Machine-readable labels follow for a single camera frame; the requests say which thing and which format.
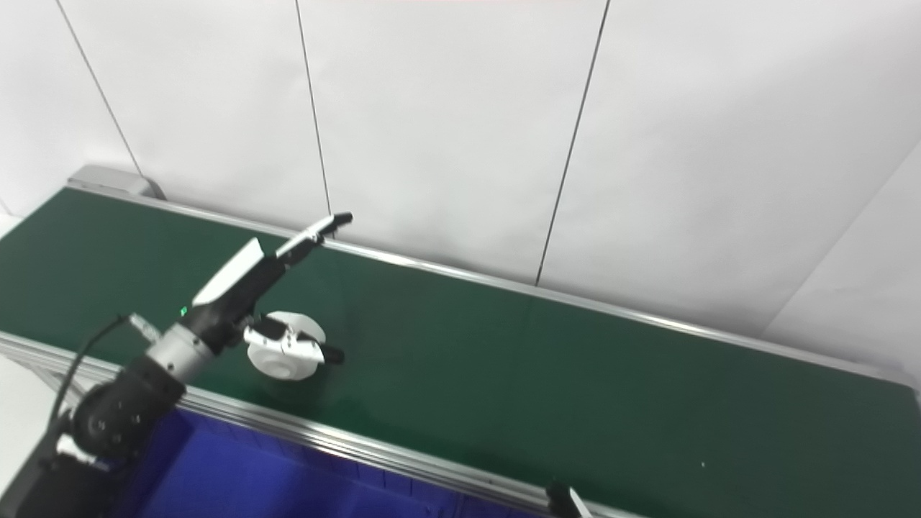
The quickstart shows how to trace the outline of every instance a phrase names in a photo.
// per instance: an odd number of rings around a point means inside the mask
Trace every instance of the robotic arm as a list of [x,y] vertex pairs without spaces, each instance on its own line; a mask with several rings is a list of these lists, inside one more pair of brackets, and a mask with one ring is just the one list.
[[274,253],[250,240],[145,354],[49,427],[0,498],[0,518],[105,515],[159,419],[205,365],[241,338],[257,368],[276,378],[302,379],[318,363],[341,363],[342,352],[323,345],[322,330],[304,315],[274,312],[257,320],[254,311],[288,269],[351,221],[350,213],[328,216]]

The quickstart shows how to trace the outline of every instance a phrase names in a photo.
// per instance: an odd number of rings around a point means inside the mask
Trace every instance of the black cable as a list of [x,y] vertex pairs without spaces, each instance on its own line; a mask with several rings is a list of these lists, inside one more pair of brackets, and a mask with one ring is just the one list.
[[58,389],[57,396],[54,398],[54,404],[52,405],[52,414],[48,418],[48,427],[50,428],[54,421],[58,418],[58,413],[61,411],[61,404],[64,401],[64,395],[67,394],[67,389],[70,388],[70,383],[74,380],[74,374],[76,374],[76,368],[80,365],[80,362],[83,361],[83,357],[87,355],[89,349],[93,347],[96,342],[111,332],[112,329],[115,329],[121,325],[124,321],[128,320],[128,317],[124,315],[117,315],[115,320],[110,322],[108,325],[98,330],[95,335],[93,335],[89,340],[83,343],[82,346],[76,351],[76,356],[74,360],[70,362],[70,367],[67,368],[67,374],[64,375],[64,378],[61,380],[61,387]]

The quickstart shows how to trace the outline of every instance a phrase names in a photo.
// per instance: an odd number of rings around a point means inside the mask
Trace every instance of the metal bracket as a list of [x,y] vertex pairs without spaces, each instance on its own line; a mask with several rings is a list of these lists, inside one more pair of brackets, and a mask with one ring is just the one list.
[[136,172],[119,171],[97,165],[83,166],[80,171],[67,179],[67,184],[77,187],[96,187],[120,194],[167,199],[159,185]]

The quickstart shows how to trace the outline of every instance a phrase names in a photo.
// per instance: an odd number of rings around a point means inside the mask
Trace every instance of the blue bin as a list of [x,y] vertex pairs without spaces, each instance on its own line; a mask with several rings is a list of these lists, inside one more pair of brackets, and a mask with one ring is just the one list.
[[113,516],[532,517],[186,411],[157,427]]

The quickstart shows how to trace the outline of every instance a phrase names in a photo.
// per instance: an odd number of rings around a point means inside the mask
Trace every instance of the white wall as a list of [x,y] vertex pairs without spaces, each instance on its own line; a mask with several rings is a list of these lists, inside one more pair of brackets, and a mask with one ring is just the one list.
[[99,89],[54,2],[0,6],[14,214],[136,160],[184,203],[329,203],[347,240],[921,376],[916,0],[612,0],[571,154],[604,0],[62,2]]
[[[0,246],[18,221],[0,214]],[[35,374],[0,357],[0,489],[9,484],[41,438],[53,400],[52,389]]]

